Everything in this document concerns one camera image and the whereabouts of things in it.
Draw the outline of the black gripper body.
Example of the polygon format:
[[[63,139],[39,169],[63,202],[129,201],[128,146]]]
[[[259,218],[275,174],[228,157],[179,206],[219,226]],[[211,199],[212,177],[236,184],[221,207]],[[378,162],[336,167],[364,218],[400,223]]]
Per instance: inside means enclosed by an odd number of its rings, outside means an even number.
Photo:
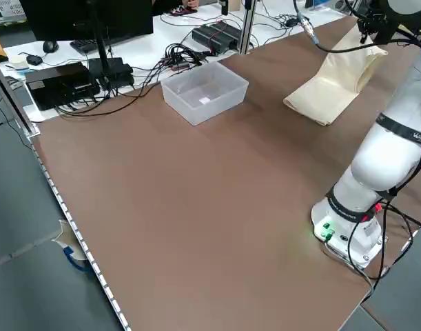
[[[360,43],[364,44],[368,36],[375,35],[374,43],[388,44],[395,33],[395,19],[381,12],[370,12],[367,15],[357,14],[360,31]]]

